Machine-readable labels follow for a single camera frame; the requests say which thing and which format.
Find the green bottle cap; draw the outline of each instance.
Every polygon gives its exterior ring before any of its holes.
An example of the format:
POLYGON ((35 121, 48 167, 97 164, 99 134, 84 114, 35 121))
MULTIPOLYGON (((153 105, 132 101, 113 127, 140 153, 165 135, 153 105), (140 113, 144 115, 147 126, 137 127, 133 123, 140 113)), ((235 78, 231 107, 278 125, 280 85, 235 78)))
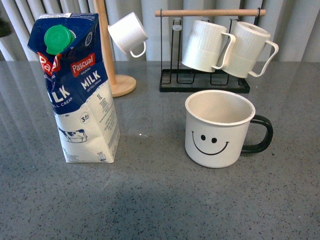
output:
POLYGON ((44 35, 44 44, 48 54, 57 55, 75 40, 68 28, 62 25, 50 27, 44 35))

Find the pascual logo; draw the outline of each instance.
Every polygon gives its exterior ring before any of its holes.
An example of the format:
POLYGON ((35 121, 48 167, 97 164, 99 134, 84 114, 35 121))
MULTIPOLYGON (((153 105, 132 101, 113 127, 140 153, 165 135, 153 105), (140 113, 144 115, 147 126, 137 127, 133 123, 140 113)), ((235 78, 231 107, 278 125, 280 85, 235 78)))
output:
POLYGON ((55 56, 53 64, 48 60, 48 58, 45 55, 41 54, 40 52, 38 52, 38 55, 39 55, 42 69, 50 77, 52 77, 53 72, 58 72, 61 69, 61 66, 60 66, 61 54, 58 54, 55 56))
POLYGON ((43 71, 45 71, 46 74, 48 74, 49 76, 52 76, 52 63, 49 62, 48 58, 41 54, 40 52, 38 52, 39 55, 39 59, 40 59, 40 63, 42 66, 43 71))
POLYGON ((92 31, 89 32, 88 35, 86 36, 84 45, 85 45, 86 47, 88 47, 89 44, 91 43, 91 40, 92 40, 92 31))
POLYGON ((96 64, 95 54, 91 53, 89 54, 89 56, 85 57, 84 59, 71 64, 72 74, 74 77, 77 77, 81 71, 95 64, 96 64))

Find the white ceramic cup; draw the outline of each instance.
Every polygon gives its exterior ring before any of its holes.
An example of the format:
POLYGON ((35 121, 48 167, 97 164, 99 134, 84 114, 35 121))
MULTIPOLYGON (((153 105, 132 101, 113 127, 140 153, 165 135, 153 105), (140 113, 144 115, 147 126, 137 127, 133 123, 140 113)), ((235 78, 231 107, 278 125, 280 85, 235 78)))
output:
POLYGON ((224 67, 228 63, 231 50, 236 41, 235 36, 226 32, 227 28, 224 26, 207 21, 194 21, 182 58, 182 64, 208 73, 213 73, 215 69, 224 67), (221 56, 221 66, 217 66, 223 46, 223 36, 229 36, 230 40, 225 53, 221 56))
POLYGON ((224 168, 241 153, 259 153, 271 143, 271 122, 255 115, 254 105, 243 96, 223 90, 199 91, 186 99, 185 108, 185 150, 202 166, 224 168), (244 145, 250 122, 265 126, 266 134, 258 144, 244 145))
POLYGON ((270 33, 261 27, 243 21, 238 21, 231 33, 235 36, 236 42, 231 51, 229 62, 222 67, 222 70, 238 78, 246 78, 248 74, 254 77, 263 75, 268 64, 279 51, 278 45, 269 41, 270 33), (255 73, 252 69, 266 44, 271 45, 274 52, 265 62, 261 72, 255 73))
POLYGON ((149 38, 144 26, 134 12, 108 26, 109 34, 118 48, 126 55, 138 58, 146 52, 146 40, 149 38), (143 52, 135 55, 133 49, 143 44, 143 52))

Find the blue carton label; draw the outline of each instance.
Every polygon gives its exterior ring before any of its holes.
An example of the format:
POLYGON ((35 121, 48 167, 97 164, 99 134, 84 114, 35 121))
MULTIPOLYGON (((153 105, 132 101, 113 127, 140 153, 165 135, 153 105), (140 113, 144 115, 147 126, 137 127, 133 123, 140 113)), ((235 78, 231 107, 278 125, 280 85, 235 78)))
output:
POLYGON ((98 14, 44 14, 33 25, 28 47, 39 55, 47 92, 55 113, 77 111, 108 80, 103 64, 98 14), (61 53, 47 53, 47 30, 63 25, 74 41, 61 53))

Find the wooden stand base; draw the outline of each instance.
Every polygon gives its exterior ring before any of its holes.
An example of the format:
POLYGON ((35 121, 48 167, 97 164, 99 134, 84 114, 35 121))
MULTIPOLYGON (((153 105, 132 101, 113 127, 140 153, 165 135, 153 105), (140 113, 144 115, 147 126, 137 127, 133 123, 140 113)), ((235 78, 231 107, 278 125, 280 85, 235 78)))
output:
POLYGON ((111 85, 112 97, 117 98, 131 93, 137 86, 137 81, 127 75, 115 75, 116 84, 111 85))

